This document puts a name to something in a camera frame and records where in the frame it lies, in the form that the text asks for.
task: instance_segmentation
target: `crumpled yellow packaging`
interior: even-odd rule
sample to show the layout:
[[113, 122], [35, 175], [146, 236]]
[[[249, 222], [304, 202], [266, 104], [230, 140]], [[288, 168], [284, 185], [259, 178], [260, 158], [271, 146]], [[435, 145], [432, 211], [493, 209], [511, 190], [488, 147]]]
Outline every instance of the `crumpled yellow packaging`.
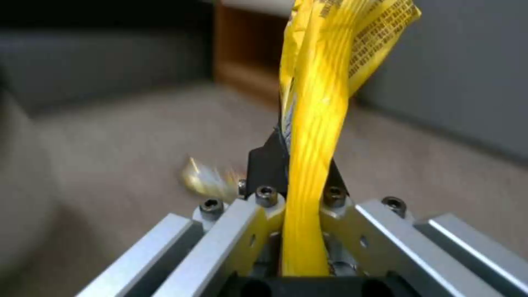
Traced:
[[295, 0], [279, 72], [290, 151], [282, 275], [329, 274], [319, 201], [348, 98], [420, 14], [412, 0]]

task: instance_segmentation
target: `hex socket screw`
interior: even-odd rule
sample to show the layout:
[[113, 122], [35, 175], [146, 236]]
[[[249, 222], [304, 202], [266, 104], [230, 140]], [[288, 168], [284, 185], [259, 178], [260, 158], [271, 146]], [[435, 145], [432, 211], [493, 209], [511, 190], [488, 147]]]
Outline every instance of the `hex socket screw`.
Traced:
[[206, 220], [218, 220], [224, 213], [224, 202], [216, 198], [207, 199], [200, 204], [200, 213]]
[[256, 202], [262, 207], [272, 207], [277, 204], [277, 190], [269, 185], [261, 185], [255, 191]]
[[403, 200], [394, 196], [387, 196], [381, 200], [385, 206], [387, 206], [393, 213], [397, 214], [400, 218], [405, 218], [405, 212], [407, 211], [407, 205]]
[[323, 194], [323, 202], [331, 208], [343, 207], [346, 200], [346, 191], [339, 187], [328, 187]]

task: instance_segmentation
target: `metal plate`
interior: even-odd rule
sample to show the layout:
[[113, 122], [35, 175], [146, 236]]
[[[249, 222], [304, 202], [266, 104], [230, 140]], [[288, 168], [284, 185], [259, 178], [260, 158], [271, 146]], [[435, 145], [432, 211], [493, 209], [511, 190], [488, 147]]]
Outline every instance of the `metal plate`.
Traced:
[[339, 211], [322, 207], [321, 226], [371, 276], [396, 272], [423, 296], [500, 296], [377, 200]]
[[199, 223], [169, 214], [77, 296], [150, 296], [202, 235]]
[[233, 273], [249, 274], [268, 237], [264, 210], [236, 199], [153, 296], [216, 296]]
[[454, 215], [415, 227], [505, 296], [528, 296], [528, 263]]

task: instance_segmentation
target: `shiny foil wrapper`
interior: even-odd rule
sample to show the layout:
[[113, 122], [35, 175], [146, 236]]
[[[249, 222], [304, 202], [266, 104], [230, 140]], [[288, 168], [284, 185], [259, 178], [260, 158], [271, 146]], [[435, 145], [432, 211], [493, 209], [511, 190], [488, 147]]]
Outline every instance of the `shiny foil wrapper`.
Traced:
[[187, 188], [206, 197], [220, 198], [231, 203], [238, 197], [238, 181], [245, 174], [233, 168], [219, 170], [189, 157], [182, 171], [182, 179]]

